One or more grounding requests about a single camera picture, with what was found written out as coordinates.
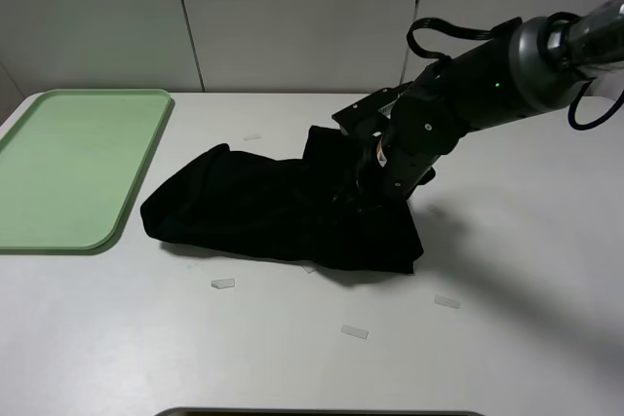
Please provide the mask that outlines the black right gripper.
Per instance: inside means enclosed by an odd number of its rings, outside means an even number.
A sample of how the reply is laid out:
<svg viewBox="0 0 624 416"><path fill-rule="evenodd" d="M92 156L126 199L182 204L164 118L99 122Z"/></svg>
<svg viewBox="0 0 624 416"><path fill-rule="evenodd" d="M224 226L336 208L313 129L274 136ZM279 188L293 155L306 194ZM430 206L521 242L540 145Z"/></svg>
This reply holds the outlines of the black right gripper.
<svg viewBox="0 0 624 416"><path fill-rule="evenodd" d="M362 141L347 135L331 138L335 204L382 204L407 201L415 189L436 175L435 155L414 154L382 136Z"/></svg>

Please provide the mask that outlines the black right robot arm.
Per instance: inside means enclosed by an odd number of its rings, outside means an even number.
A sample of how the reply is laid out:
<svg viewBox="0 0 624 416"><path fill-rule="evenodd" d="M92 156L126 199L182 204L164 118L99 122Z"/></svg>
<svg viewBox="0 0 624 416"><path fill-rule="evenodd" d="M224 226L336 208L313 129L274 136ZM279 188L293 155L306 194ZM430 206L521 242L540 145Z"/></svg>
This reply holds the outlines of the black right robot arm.
<svg viewBox="0 0 624 416"><path fill-rule="evenodd" d="M623 106L618 98L599 118L576 119L591 84L623 67L623 0L584 17L556 12L490 30L424 18L410 26L407 42L430 62L418 77L333 115L361 148L341 201L407 200L468 133L560 109L574 130L588 131Z"/></svg>

